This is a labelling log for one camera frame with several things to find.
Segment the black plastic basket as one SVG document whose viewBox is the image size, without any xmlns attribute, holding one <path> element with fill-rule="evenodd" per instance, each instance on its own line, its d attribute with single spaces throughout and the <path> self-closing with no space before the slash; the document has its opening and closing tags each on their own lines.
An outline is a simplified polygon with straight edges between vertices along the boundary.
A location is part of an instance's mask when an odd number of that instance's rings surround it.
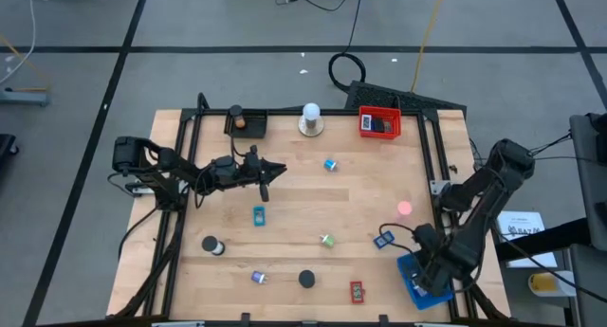
<svg viewBox="0 0 607 327">
<path fill-rule="evenodd" d="M 245 129 L 239 130 L 233 127 L 228 110 L 224 133 L 235 138 L 263 138 L 267 131 L 268 111 L 262 109 L 243 109 L 243 114 L 247 126 Z"/>
</svg>

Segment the black aluminium table frame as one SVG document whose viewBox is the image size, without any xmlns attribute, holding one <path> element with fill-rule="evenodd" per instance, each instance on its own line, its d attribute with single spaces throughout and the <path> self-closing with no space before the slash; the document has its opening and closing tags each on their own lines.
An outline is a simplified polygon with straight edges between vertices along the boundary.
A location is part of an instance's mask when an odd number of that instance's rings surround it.
<svg viewBox="0 0 607 327">
<path fill-rule="evenodd" d="M 400 278 L 397 258 L 413 246 L 410 229 L 433 221 L 431 178 L 462 181 L 473 171 L 464 116 L 441 110 L 434 118 L 419 114 L 401 119 L 393 140 L 359 135 L 354 110 L 327 110 L 316 137 L 298 131 L 297 111 L 273 110 L 267 134 L 257 143 L 267 159 L 287 171 L 269 188 L 267 222 L 256 227 L 252 208 L 260 202 L 256 188 L 217 192 L 200 208 L 188 207 L 176 262 L 160 277 L 149 304 L 154 314 L 205 322 L 252 321 L 374 322 L 447 321 L 477 313 L 464 294 L 418 310 Z M 329 172 L 326 159 L 337 162 Z M 401 216 L 397 204 L 411 203 Z M 373 240 L 386 230 L 394 241 L 378 249 Z M 335 238 L 332 248 L 320 236 Z M 221 256 L 201 242 L 214 236 L 225 245 Z M 299 274 L 311 270 L 312 288 Z M 267 282 L 251 279 L 253 271 Z M 364 303 L 353 304 L 350 282 L 362 282 Z"/>
</svg>

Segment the black hourglass white sand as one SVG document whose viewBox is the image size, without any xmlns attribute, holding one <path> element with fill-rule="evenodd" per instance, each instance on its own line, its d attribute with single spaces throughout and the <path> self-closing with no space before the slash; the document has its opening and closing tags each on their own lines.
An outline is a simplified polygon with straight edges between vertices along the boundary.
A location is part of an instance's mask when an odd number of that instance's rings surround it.
<svg viewBox="0 0 607 327">
<path fill-rule="evenodd" d="M 202 248 L 213 256 L 221 256 L 225 252 L 225 245 L 214 236 L 206 236 L 201 242 Z"/>
</svg>

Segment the black caster wheel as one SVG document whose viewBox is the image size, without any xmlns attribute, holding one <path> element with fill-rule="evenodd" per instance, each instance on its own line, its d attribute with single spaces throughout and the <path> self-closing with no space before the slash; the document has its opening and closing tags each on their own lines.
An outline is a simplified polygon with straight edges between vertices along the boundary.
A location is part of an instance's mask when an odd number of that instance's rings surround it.
<svg viewBox="0 0 607 327">
<path fill-rule="evenodd" d="M 16 136 L 0 134 L 0 174 L 8 167 L 10 158 L 19 152 Z"/>
</svg>

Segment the grey stand foot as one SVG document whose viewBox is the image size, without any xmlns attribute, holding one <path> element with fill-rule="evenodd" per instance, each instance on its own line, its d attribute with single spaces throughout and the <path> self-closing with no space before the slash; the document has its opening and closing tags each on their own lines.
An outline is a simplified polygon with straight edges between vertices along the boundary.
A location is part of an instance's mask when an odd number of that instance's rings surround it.
<svg viewBox="0 0 607 327">
<path fill-rule="evenodd" d="M 10 88 L 0 90 L 0 104 L 49 105 L 46 92 L 16 91 Z"/>
</svg>

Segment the blue plastic tray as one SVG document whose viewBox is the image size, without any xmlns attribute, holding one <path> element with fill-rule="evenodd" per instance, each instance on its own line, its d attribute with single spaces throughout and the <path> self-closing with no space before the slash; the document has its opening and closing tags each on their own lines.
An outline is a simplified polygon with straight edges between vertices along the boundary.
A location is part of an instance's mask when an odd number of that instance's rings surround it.
<svg viewBox="0 0 607 327">
<path fill-rule="evenodd" d="M 449 284 L 444 287 L 439 296 L 434 296 L 422 288 L 420 283 L 424 273 L 412 254 L 399 257 L 396 263 L 404 285 L 418 310 L 426 310 L 453 298 L 453 290 Z"/>
</svg>

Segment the white bulb on round base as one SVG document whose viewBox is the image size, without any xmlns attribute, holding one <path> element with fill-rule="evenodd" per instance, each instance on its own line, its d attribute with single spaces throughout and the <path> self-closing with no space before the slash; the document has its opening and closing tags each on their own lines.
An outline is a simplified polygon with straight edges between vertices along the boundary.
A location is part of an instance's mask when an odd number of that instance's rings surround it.
<svg viewBox="0 0 607 327">
<path fill-rule="evenodd" d="M 303 113 L 298 122 L 298 129 L 301 134 L 308 137 L 318 136 L 322 133 L 324 120 L 318 104 L 309 102 L 303 107 Z"/>
</svg>

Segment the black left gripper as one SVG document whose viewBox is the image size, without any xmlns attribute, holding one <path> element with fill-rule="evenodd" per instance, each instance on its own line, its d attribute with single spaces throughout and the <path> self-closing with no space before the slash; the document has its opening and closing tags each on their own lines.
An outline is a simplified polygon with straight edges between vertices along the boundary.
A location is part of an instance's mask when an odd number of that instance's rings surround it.
<svg viewBox="0 0 607 327">
<path fill-rule="evenodd" d="M 247 153 L 254 153 L 258 155 L 258 149 L 256 145 L 251 145 L 249 148 L 249 151 Z M 241 173 L 240 173 L 240 168 L 239 168 L 239 176 L 241 178 L 242 181 L 245 181 L 247 184 L 257 184 L 259 186 L 259 191 L 260 191 L 260 196 L 263 202 L 268 202 L 269 201 L 269 194 L 268 194 L 268 189 L 267 189 L 267 178 L 266 178 L 266 169 L 263 163 L 263 160 L 260 159 L 261 161 L 261 172 L 260 172 L 260 177 L 258 180 L 254 180 L 251 178 L 246 178 L 244 177 Z M 277 162 L 271 162 L 271 161 L 267 161 L 267 166 L 271 169 L 268 174 L 271 176 L 279 176 L 283 173 L 286 172 L 286 164 L 283 163 L 277 163 Z"/>
</svg>

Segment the black perforated floor mat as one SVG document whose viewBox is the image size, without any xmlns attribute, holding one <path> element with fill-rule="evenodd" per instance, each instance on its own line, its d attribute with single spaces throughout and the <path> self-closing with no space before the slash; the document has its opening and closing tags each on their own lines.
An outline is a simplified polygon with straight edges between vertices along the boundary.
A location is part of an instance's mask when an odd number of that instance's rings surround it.
<svg viewBox="0 0 607 327">
<path fill-rule="evenodd" d="M 465 105 L 437 100 L 402 92 L 366 82 L 352 81 L 346 87 L 347 101 L 345 109 L 358 109 L 360 106 L 398 108 L 400 110 L 459 110 L 467 113 Z"/>
</svg>

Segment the black hourglass brown sand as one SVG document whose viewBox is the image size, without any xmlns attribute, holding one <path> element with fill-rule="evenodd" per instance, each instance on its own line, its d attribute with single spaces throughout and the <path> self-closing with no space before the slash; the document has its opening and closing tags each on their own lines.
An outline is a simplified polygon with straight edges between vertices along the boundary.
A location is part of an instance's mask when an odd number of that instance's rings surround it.
<svg viewBox="0 0 607 327">
<path fill-rule="evenodd" d="M 243 114 L 243 108 L 240 105 L 232 105 L 232 107 L 229 109 L 229 115 L 234 128 L 239 130 L 246 128 L 247 122 Z"/>
</svg>

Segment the red plastic basket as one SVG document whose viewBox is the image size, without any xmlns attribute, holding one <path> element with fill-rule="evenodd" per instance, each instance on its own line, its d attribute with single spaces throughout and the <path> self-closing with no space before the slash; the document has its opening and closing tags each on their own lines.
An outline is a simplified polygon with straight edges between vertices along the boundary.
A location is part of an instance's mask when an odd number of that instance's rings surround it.
<svg viewBox="0 0 607 327">
<path fill-rule="evenodd" d="M 374 118 L 382 118 L 390 120 L 394 125 L 394 131 L 391 134 L 376 133 L 372 131 L 362 131 L 360 117 L 362 115 L 371 115 Z M 376 107 L 376 106 L 360 106 L 359 108 L 359 135 L 362 137 L 372 137 L 380 139 L 393 140 L 401 135 L 401 111 L 395 108 Z"/>
</svg>

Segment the black metal beam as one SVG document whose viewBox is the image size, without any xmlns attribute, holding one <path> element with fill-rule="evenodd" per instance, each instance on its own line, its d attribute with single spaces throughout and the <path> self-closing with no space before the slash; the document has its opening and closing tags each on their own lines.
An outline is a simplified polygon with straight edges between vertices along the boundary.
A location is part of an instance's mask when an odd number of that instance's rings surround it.
<svg viewBox="0 0 607 327">
<path fill-rule="evenodd" d="M 564 249 L 570 245 L 591 246 L 592 240 L 586 218 L 580 218 L 557 227 L 513 239 L 496 245 L 498 260 L 501 262 L 521 259 L 524 254 L 539 255 Z"/>
</svg>

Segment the white paper booklet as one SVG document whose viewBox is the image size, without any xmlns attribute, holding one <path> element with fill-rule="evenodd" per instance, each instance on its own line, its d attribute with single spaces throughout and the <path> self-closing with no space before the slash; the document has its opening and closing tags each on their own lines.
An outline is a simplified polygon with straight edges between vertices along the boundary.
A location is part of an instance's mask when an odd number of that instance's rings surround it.
<svg viewBox="0 0 607 327">
<path fill-rule="evenodd" d="M 524 236 L 544 231 L 541 215 L 533 211 L 502 211 L 497 219 L 498 237 L 500 242 L 512 241 Z M 547 268 L 557 268 L 558 264 L 553 252 L 533 256 L 533 260 Z M 527 258 L 506 262 L 507 268 L 538 268 Z"/>
</svg>

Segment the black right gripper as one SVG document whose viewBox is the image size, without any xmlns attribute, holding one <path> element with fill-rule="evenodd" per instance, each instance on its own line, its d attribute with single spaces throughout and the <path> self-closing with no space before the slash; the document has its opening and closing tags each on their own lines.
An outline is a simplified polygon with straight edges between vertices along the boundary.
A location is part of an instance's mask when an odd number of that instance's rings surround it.
<svg viewBox="0 0 607 327">
<path fill-rule="evenodd" d="M 474 286 L 471 272 L 465 272 L 463 266 L 447 256 L 447 248 L 442 244 L 423 245 L 414 253 L 420 274 L 415 280 L 426 292 L 439 297 L 450 290 L 450 282 L 458 280 L 463 284 L 460 289 L 452 289 L 452 293 L 463 293 Z"/>
</svg>

